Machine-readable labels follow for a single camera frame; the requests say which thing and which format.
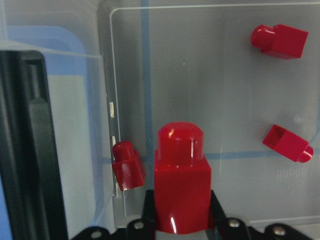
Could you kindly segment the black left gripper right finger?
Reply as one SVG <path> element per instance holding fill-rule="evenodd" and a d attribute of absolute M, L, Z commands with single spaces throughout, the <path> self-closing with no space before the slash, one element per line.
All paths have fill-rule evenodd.
<path fill-rule="evenodd" d="M 213 190 L 210 192 L 208 227 L 215 228 L 226 219 L 226 214 Z"/>

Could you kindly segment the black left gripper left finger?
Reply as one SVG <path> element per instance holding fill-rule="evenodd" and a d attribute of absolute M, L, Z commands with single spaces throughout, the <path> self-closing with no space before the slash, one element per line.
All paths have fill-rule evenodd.
<path fill-rule="evenodd" d="M 152 189 L 145 192 L 141 218 L 153 225 L 156 224 L 155 198 Z"/>

